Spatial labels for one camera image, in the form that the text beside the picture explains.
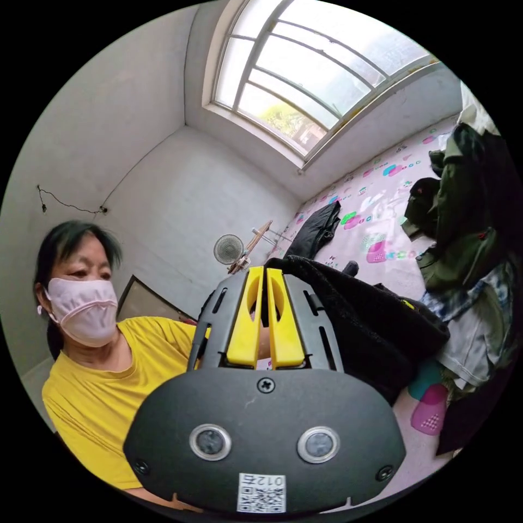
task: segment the bedsheet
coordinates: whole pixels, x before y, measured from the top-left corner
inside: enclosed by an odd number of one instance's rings
[[[339,200],[341,222],[333,240],[316,260],[339,270],[355,260],[360,267],[357,278],[372,285],[382,283],[401,296],[419,300],[425,287],[416,256],[433,240],[422,236],[411,242],[401,224],[412,184],[420,178],[437,178],[430,168],[428,153],[445,148],[457,118],[455,115],[424,129],[323,190],[301,207],[283,235],[292,240],[314,211]],[[280,239],[269,258],[282,258],[289,245],[288,240]],[[269,364],[262,361],[259,368]],[[369,502],[417,483],[452,458],[452,453],[436,457],[446,397],[437,365],[426,362],[393,407],[405,441],[406,458],[383,492]]]

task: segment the woman's ear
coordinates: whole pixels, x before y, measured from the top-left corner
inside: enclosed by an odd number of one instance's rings
[[[51,307],[51,302],[44,292],[44,286],[41,283],[37,283],[34,286],[34,291],[37,295],[38,302],[42,306],[42,309],[44,309],[48,314],[52,314],[53,308]]]

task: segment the window frame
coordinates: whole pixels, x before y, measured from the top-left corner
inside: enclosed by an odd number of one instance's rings
[[[311,162],[312,158],[317,156],[320,149],[323,149],[327,144],[329,144],[331,142],[331,140],[344,127],[346,127],[353,120],[353,118],[356,115],[361,113],[368,106],[372,105],[386,91],[389,91],[391,88],[394,88],[402,80],[405,80],[406,78],[411,76],[416,71],[419,71],[420,69],[428,68],[431,65],[435,65],[435,64],[441,64],[440,61],[433,54],[431,54],[429,52],[427,55],[425,55],[421,58],[418,58],[417,60],[414,60],[413,62],[403,66],[401,69],[399,69],[395,73],[389,75],[389,74],[385,73],[385,71],[383,71],[383,69],[381,69],[379,66],[374,64],[374,62],[372,62],[372,60],[370,60],[363,54],[359,53],[352,47],[348,46],[347,44],[344,44],[344,43],[340,42],[339,40],[336,40],[333,37],[330,37],[319,31],[315,31],[311,28],[302,26],[298,23],[289,22],[287,20],[280,20],[279,17],[283,14],[283,12],[287,9],[287,7],[292,4],[292,2],[294,0],[282,0],[278,4],[278,6],[275,7],[275,9],[269,15],[267,20],[264,22],[264,24],[262,25],[262,28],[256,38],[234,34],[234,28],[236,26],[236,23],[238,22],[238,19],[240,18],[243,10],[245,9],[245,7],[248,5],[248,3],[250,1],[251,0],[244,0],[241,3],[240,7],[235,12],[235,15],[231,19],[229,26],[227,28],[227,31],[222,39],[218,63],[217,63],[217,67],[215,69],[215,74],[214,74],[214,78],[213,78],[213,82],[212,82],[212,91],[211,91],[210,102],[211,102],[211,104],[214,104],[217,107],[225,109],[229,113],[249,122],[250,124],[253,124],[257,128],[261,129],[264,133],[268,134],[271,138],[273,138],[273,139],[277,140],[279,143],[285,145],[287,148],[289,148],[292,151],[292,153],[298,155],[303,160],[304,166],[309,164]],[[375,69],[379,74],[383,75],[384,80],[375,87],[375,86],[371,85],[367,80],[362,78],[361,75],[359,75],[355,71],[351,70],[350,67],[346,66],[345,64],[340,63],[339,61],[332,58],[324,51],[315,49],[311,46],[308,46],[307,44],[304,44],[302,42],[299,42],[299,41],[289,38],[287,36],[273,33],[272,31],[274,30],[276,24],[278,24],[278,23],[283,23],[283,24],[286,24],[286,25],[289,25],[292,27],[297,27],[297,28],[303,29],[305,31],[309,31],[312,34],[316,34],[316,35],[322,36],[324,38],[328,38],[329,41],[331,41],[332,43],[337,44],[337,45],[343,47],[344,49],[347,49],[351,53],[355,54],[356,56],[358,56],[361,60],[363,60],[365,63],[370,65],[373,69]],[[293,42],[306,49],[309,49],[312,52],[319,54],[320,56],[323,56],[323,57],[329,59],[336,65],[342,67],[344,70],[348,71],[350,74],[355,76],[358,80],[363,82],[366,85],[366,87],[368,87],[370,89],[369,93],[367,93],[359,102],[357,102],[354,106],[352,106],[352,108],[349,109],[346,113],[341,114],[338,111],[336,111],[335,109],[333,109],[332,107],[330,107],[328,104],[323,102],[321,99],[319,99],[317,96],[310,93],[306,89],[298,86],[291,80],[288,80],[276,73],[273,73],[272,71],[267,71],[264,68],[256,66],[256,62],[263,50],[265,43],[267,42],[267,39],[270,36]],[[228,46],[228,43],[231,38],[238,39],[238,40],[247,40],[247,41],[253,42],[249,57],[247,58],[247,61],[244,66],[244,70],[240,77],[240,82],[239,82],[238,88],[236,90],[236,96],[235,96],[234,104],[233,104],[232,108],[223,103],[220,103],[218,100],[216,100],[216,92],[218,89],[218,81],[220,79],[220,72],[222,70],[223,60],[224,60],[224,57],[226,54],[227,46]],[[250,81],[249,76],[250,76],[252,70],[258,70],[260,72],[264,72],[274,78],[277,78],[278,80],[284,82],[285,84],[297,89],[302,94],[309,96],[312,100],[314,100],[316,103],[318,103],[322,108],[326,109],[331,114],[333,114],[336,118],[338,118],[337,123],[331,129],[327,129],[324,124],[322,124],[321,122],[319,122],[317,120],[317,118],[314,118],[313,116],[308,114],[306,111],[304,111],[301,107],[297,106],[295,103],[291,102],[290,100],[284,98],[282,95],[272,91],[271,89],[269,89],[265,86],[261,86],[255,82]],[[260,121],[258,121],[255,118],[251,117],[250,115],[242,113],[239,110],[239,103],[240,103],[241,96],[243,94],[245,85],[248,85],[248,84],[252,85],[258,89],[261,89],[262,91],[264,91],[272,96],[275,96],[282,102],[288,104],[290,107],[299,111],[306,118],[310,119],[313,123],[317,124],[320,128],[324,129],[326,131],[325,136],[321,140],[319,140],[318,143],[309,152],[304,154],[299,150],[299,145],[294,143],[291,140],[291,138],[284,136],[282,133],[277,132],[277,130],[272,129],[268,125],[264,125],[263,123],[261,123]]]

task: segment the qr code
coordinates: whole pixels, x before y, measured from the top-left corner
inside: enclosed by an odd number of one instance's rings
[[[240,473],[238,512],[285,512],[285,476]]]

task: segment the face mask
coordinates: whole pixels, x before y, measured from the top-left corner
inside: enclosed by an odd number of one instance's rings
[[[53,309],[51,319],[73,340],[87,347],[102,347],[111,341],[118,308],[111,282],[53,278],[44,291]]]

